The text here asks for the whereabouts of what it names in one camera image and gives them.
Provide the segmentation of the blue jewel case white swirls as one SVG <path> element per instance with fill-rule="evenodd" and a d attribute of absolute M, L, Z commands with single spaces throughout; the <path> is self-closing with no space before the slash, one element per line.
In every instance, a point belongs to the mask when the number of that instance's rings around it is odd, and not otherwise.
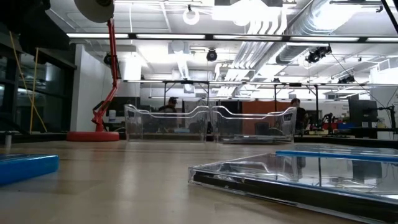
<path fill-rule="evenodd" d="M 48 154 L 0 154 L 0 186 L 56 172 L 59 157 Z"/>

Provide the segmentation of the person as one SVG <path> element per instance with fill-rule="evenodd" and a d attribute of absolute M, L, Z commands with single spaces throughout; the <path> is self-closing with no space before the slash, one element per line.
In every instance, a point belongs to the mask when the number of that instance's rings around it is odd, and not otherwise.
<path fill-rule="evenodd" d="M 168 103 L 159 108 L 159 112 L 161 113 L 176 113 L 177 99 L 176 97 L 170 97 Z"/>
<path fill-rule="evenodd" d="M 307 111 L 301 107 L 301 101 L 298 98 L 292 99 L 290 105 L 295 107 L 296 112 L 296 124 L 295 124 L 295 134 L 303 136 L 304 132 L 308 126 L 308 113 Z"/>

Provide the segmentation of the clear plastic bin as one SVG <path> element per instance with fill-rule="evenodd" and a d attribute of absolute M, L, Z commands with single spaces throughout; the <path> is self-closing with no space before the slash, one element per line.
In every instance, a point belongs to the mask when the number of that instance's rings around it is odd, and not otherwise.
<path fill-rule="evenodd" d="M 197 106 L 189 113 L 174 113 L 171 109 L 151 112 L 125 105 L 124 114 L 128 141 L 206 141 L 210 116 L 208 106 Z"/>
<path fill-rule="evenodd" d="M 213 139 L 221 143 L 238 135 L 291 136 L 294 141 L 296 108 L 267 114 L 238 114 L 224 106 L 213 106 L 210 110 Z"/>

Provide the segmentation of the red desk lamp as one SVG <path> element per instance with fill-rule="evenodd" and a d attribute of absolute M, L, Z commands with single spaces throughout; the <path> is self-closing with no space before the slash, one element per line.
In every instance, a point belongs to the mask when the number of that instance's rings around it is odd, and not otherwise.
<path fill-rule="evenodd" d="M 93 108 L 92 122 L 96 125 L 95 131 L 70 131 L 67 134 L 68 141 L 80 142 L 102 142 L 118 141 L 119 133 L 107 131 L 103 122 L 109 105 L 111 104 L 120 84 L 121 74 L 119 69 L 118 56 L 116 53 L 116 33 L 114 28 L 114 2 L 115 0 L 74 0 L 77 9 L 88 20 L 95 23 L 107 23 L 110 52 L 105 59 L 109 63 L 113 78 L 112 89 L 104 101 Z"/>

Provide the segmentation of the black ceiling device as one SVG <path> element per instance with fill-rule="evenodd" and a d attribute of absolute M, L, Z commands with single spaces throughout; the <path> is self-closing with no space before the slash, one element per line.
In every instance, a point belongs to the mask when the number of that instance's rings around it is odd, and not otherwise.
<path fill-rule="evenodd" d="M 317 47 L 315 50 L 309 51 L 309 55 L 305 57 L 305 60 L 308 63 L 316 63 L 330 53 L 332 53 L 332 50 L 329 45 Z"/>

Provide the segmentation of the dark glass partition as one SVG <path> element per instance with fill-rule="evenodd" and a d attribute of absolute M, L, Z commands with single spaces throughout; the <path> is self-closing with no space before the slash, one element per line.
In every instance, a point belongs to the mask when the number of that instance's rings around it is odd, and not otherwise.
<path fill-rule="evenodd" d="M 0 31 L 0 131 L 68 131 L 74 59 L 72 50 L 25 53 Z"/>

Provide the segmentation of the ceiling light strip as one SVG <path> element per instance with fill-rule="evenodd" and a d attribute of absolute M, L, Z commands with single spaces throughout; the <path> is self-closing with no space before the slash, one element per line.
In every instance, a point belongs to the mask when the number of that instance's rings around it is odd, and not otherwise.
<path fill-rule="evenodd" d="M 207 41 L 246 41 L 246 42 L 299 42 L 299 43 L 359 43 L 359 44 L 398 44 L 398 37 L 380 36 L 304 36 L 304 35 L 248 35 L 248 34 L 116 34 L 123 40 L 207 40 Z"/>

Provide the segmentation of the black computer monitor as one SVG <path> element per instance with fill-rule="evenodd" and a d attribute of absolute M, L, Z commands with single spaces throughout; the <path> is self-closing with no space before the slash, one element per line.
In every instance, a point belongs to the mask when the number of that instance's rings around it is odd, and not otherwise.
<path fill-rule="evenodd" d="M 377 103 L 371 100 L 348 100 L 349 118 L 352 123 L 360 126 L 362 122 L 377 121 Z"/>

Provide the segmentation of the black stand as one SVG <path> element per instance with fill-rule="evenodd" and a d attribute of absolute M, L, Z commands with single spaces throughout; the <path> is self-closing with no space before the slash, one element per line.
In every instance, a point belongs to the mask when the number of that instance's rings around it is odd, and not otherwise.
<path fill-rule="evenodd" d="M 387 115 L 390 118 L 390 122 L 391 122 L 391 131 L 394 134 L 398 134 L 398 127 L 396 126 L 396 120 L 395 120 L 395 106 L 394 105 L 387 106 L 387 107 L 372 108 L 372 110 L 387 111 Z"/>

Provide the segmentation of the black aluminium table frame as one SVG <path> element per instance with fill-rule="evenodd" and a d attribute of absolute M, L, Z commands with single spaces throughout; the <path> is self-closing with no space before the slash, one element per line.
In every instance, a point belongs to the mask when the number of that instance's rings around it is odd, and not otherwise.
<path fill-rule="evenodd" d="M 10 133 L 12 143 L 28 143 L 28 142 L 49 142 L 49 141 L 65 141 L 67 133 L 42 133 L 23 135 L 20 133 Z M 314 143 L 314 144 L 337 144 L 345 146 L 372 147 L 372 148 L 391 148 L 398 150 L 398 141 L 363 139 L 363 138 L 333 138 L 325 136 L 304 136 L 295 137 L 294 143 Z"/>

